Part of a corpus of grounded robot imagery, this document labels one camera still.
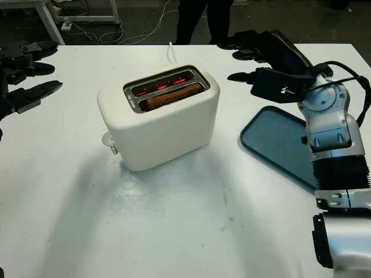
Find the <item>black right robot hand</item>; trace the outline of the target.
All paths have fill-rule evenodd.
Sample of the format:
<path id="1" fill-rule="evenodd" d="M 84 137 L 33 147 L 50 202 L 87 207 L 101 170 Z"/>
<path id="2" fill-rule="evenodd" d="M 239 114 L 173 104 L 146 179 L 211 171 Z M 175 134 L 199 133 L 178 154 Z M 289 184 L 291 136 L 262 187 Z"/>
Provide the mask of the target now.
<path id="1" fill-rule="evenodd" d="M 267 63 L 272 69 L 286 74 L 301 75 L 312 67 L 309 59 L 278 30 L 236 32 L 218 42 L 217 46 L 232 50 L 236 60 Z"/>

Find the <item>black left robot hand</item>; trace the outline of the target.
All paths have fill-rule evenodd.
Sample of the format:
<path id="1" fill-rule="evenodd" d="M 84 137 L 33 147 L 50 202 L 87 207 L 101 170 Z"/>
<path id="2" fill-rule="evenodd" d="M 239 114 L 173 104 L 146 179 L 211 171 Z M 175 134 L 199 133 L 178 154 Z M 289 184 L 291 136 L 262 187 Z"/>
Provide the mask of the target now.
<path id="1" fill-rule="evenodd" d="M 1 119 L 12 113 L 21 114 L 41 104 L 41 100 L 62 87 L 60 81 L 48 81 L 30 89 L 9 90 L 28 77 L 54 73 L 55 67 L 41 60 L 57 52 L 58 43 L 19 41 L 1 46 Z"/>

